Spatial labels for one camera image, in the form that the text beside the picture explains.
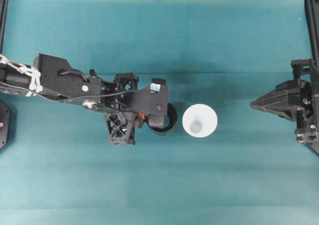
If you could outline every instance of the zip tie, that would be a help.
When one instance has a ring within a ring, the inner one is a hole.
[[[9,61],[9,59],[6,56],[2,54],[0,54],[0,58],[1,58],[0,63],[9,65],[15,68],[21,74],[26,74],[27,76],[31,77],[30,84],[29,84],[30,90],[35,91],[37,93],[42,92],[43,86],[41,86],[41,82],[40,82],[41,73],[38,71],[37,68],[35,67],[28,68],[26,65],[22,63],[16,63],[17,65],[20,66],[20,67],[17,67],[11,61]],[[25,96],[30,97],[32,94],[33,94],[32,92],[28,92]]]

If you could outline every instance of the teal table surface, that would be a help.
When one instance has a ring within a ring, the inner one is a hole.
[[[310,58],[304,0],[10,0],[3,53],[37,53],[137,72],[169,85],[178,124],[147,126],[135,146],[108,143],[103,114],[42,98],[1,95],[12,109],[0,151],[0,224],[319,223],[319,157],[295,140],[295,124],[249,103],[292,78]],[[184,132],[195,103],[218,127]]]

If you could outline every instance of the metal frame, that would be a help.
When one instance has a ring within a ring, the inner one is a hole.
[[[9,0],[0,0],[0,53],[2,53],[6,12]]]

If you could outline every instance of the black cable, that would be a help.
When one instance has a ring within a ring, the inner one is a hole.
[[[70,98],[66,98],[66,99],[51,99],[49,97],[46,97],[44,95],[41,95],[35,91],[32,91],[32,90],[24,88],[24,87],[12,86],[12,85],[9,85],[9,84],[1,82],[1,81],[0,81],[0,84],[4,85],[6,87],[10,87],[10,88],[16,88],[16,89],[32,92],[32,93],[36,94],[37,96],[40,96],[44,99],[47,99],[47,100],[53,101],[53,102],[67,102],[69,100],[75,100],[75,99],[87,98],[87,97],[113,97],[113,96],[118,96],[118,95],[130,93],[130,92],[154,92],[154,93],[156,93],[156,91],[154,91],[154,90],[128,90],[128,91],[116,92],[116,93],[111,93],[111,94],[103,94],[103,95],[86,95],[86,96],[70,97]]]

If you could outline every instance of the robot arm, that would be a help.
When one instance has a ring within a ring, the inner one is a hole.
[[[139,78],[134,73],[116,74],[113,81],[106,81],[92,69],[87,77],[66,59],[49,55],[39,54],[32,67],[10,62],[1,54],[0,59],[1,92],[38,95],[104,113],[111,143],[135,144],[135,129],[144,122],[160,134],[166,134],[176,124],[176,111],[167,101],[168,86],[163,79],[152,79],[147,87],[138,90]],[[169,119],[166,127],[165,117]]]

